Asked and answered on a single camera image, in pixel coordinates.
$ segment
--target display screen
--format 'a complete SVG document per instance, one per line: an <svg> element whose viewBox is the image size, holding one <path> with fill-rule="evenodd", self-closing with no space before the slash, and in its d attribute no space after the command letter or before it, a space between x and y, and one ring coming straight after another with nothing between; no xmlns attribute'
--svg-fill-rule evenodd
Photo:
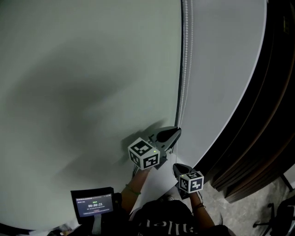
<svg viewBox="0 0 295 236"><path fill-rule="evenodd" d="M94 216L113 211L111 194L76 198L76 203L80 217Z"/></svg>

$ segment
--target bracelet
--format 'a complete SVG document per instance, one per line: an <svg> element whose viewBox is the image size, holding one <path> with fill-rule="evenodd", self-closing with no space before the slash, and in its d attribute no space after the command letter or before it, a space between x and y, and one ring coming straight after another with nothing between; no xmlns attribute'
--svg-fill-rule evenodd
<svg viewBox="0 0 295 236"><path fill-rule="evenodd" d="M200 204L196 205L196 206L193 208L193 211L196 210L196 209L198 209L198 208L201 208L201 207L203 207L204 209L206 208L202 203L200 203Z"/></svg>
<svg viewBox="0 0 295 236"><path fill-rule="evenodd" d="M140 195L140 194L142 194L141 192L135 192L128 184L126 185L126 188L130 191L130 192L132 192L132 193L134 193L135 195Z"/></svg>

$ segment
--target small monitor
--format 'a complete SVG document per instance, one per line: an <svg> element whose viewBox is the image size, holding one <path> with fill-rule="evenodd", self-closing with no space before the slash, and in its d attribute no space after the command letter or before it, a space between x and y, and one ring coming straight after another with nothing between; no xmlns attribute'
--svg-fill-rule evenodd
<svg viewBox="0 0 295 236"><path fill-rule="evenodd" d="M94 216L113 211L111 194L76 198L76 203L80 217Z"/></svg>

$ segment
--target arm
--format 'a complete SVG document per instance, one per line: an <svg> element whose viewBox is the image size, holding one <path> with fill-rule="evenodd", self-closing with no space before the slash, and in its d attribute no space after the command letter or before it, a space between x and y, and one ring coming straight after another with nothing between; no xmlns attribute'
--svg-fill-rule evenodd
<svg viewBox="0 0 295 236"><path fill-rule="evenodd" d="M136 193L140 193L144 182L148 177L148 173L150 169L139 170L132 180L129 182L128 186ZM127 212L129 215L134 207L134 204L137 200L138 195L130 191L128 188L124 188L122 191L122 208Z"/></svg>
<svg viewBox="0 0 295 236"><path fill-rule="evenodd" d="M201 204L201 201L197 195L197 193L189 194L190 202L192 204L193 214L198 226L199 230L207 230L214 226L214 222L212 221L211 217L205 210L205 208L198 207L199 204Z"/></svg>

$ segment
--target office chair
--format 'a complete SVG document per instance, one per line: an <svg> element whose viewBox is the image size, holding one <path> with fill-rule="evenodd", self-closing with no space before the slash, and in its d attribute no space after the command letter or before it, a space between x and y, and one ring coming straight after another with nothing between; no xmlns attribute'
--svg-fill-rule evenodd
<svg viewBox="0 0 295 236"><path fill-rule="evenodd" d="M268 225L263 236L272 229L270 232L271 236L291 236L295 228L295 196L284 200L281 202L280 206L277 209L277 216L275 216L274 204L268 204L268 207L271 208L271 219L268 223L253 224L253 228L256 228L259 225Z"/></svg>

